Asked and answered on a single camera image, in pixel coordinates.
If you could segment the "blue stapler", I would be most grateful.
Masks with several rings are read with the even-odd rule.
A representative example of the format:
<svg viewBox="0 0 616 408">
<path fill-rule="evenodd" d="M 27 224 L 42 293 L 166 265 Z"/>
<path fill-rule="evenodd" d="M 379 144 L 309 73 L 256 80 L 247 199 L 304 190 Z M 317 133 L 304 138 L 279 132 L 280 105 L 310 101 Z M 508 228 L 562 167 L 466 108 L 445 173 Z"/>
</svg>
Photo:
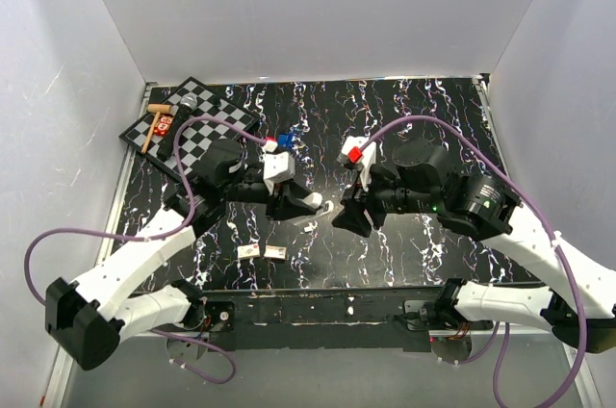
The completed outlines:
<svg viewBox="0 0 616 408">
<path fill-rule="evenodd" d="M 277 137 L 277 144 L 279 147 L 283 149 L 291 149 L 293 146 L 295 134 L 293 132 L 288 132 L 285 134 L 280 134 Z"/>
</svg>

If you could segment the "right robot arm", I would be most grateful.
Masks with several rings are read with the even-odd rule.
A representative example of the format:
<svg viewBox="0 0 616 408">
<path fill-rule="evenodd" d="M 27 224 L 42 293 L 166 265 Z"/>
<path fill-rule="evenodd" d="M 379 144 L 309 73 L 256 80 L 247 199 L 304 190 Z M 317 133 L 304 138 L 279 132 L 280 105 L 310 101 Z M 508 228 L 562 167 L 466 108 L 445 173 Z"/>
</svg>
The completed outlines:
<svg viewBox="0 0 616 408">
<path fill-rule="evenodd" d="M 615 346 L 615 273 L 561 238 L 551 240 L 538 216 L 503 181 L 459 172 L 446 148 L 413 140 L 393 154 L 394 171 L 376 161 L 375 144 L 344 141 L 339 160 L 357 172 L 342 197 L 336 228 L 362 237 L 381 228 L 389 214 L 433 214 L 442 227 L 495 249 L 541 281 L 539 287 L 487 286 L 450 279 L 436 299 L 404 313 L 409 326 L 457 328 L 501 321 L 551 332 L 578 346 L 581 296 L 587 329 L 585 349 Z"/>
</svg>

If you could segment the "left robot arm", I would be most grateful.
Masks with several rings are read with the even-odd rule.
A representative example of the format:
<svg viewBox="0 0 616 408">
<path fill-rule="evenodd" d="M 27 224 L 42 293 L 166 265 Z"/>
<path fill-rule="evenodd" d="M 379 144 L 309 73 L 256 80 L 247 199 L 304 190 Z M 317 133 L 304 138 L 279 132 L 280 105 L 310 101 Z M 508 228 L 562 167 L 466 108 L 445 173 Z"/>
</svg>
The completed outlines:
<svg viewBox="0 0 616 408">
<path fill-rule="evenodd" d="M 294 178 L 295 160 L 275 149 L 248 165 L 235 140 L 212 142 L 189 174 L 192 208 L 183 191 L 173 194 L 140 234 L 105 262 L 72 282 L 55 280 L 45 293 L 45 329 L 83 370 L 104 363 L 123 341 L 173 324 L 193 331 L 214 323 L 203 292 L 176 280 L 155 293 L 135 290 L 172 256 L 196 242 L 226 215 L 230 202 L 262 204 L 266 216 L 295 225 L 328 214 L 333 204 Z"/>
</svg>

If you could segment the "white stapler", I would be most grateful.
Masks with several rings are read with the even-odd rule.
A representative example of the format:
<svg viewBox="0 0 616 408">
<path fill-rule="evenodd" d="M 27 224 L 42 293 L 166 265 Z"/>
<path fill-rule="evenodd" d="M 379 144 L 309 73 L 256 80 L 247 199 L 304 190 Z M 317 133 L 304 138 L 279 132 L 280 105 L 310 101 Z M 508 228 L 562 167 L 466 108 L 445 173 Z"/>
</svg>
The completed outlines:
<svg viewBox="0 0 616 408">
<path fill-rule="evenodd" d="M 321 217 L 331 214 L 334 210 L 334 203 L 331 200 L 326 200 L 319 192 L 310 193 L 301 199 L 301 202 L 307 205 L 308 213 L 289 219 L 289 222 L 295 226 L 314 222 Z"/>
</svg>

